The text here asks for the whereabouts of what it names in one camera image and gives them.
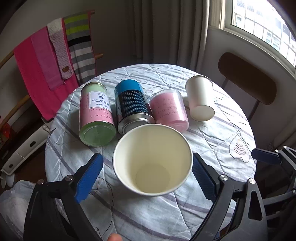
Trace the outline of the person's left hand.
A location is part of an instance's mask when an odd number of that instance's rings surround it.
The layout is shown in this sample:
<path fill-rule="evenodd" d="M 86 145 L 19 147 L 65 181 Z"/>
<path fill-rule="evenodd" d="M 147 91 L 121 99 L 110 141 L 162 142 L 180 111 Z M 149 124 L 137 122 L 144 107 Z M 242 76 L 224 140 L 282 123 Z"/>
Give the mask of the person's left hand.
<path fill-rule="evenodd" d="M 122 241 L 122 237 L 119 234 L 117 234 L 117 233 L 112 233 L 108 237 L 107 241 Z"/>

